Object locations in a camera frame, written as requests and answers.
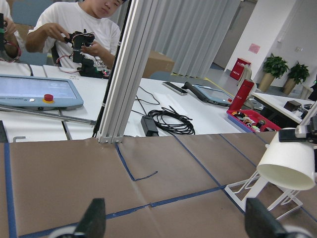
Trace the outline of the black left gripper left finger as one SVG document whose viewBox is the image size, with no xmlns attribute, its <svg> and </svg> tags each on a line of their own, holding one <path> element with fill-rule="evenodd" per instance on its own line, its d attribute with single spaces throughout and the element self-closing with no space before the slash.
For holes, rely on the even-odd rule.
<svg viewBox="0 0 317 238">
<path fill-rule="evenodd" d="M 104 198 L 94 198 L 73 232 L 76 238 L 103 238 L 106 232 Z"/>
</svg>

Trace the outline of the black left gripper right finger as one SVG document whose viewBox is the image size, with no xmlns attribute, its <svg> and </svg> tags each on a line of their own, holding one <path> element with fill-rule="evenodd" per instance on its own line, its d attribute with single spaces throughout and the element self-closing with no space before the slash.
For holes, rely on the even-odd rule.
<svg viewBox="0 0 317 238">
<path fill-rule="evenodd" d="M 286 230 L 257 198 L 247 198 L 245 230 L 250 238 L 285 238 Z"/>
</svg>

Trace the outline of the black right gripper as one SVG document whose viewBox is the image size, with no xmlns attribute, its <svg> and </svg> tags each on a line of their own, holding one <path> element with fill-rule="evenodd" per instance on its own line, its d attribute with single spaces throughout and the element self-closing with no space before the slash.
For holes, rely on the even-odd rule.
<svg viewBox="0 0 317 238">
<path fill-rule="evenodd" d="M 308 141 L 317 148 L 317 103 L 308 111 L 302 122 L 295 129 L 281 129 L 278 132 L 279 142 Z"/>
</svg>

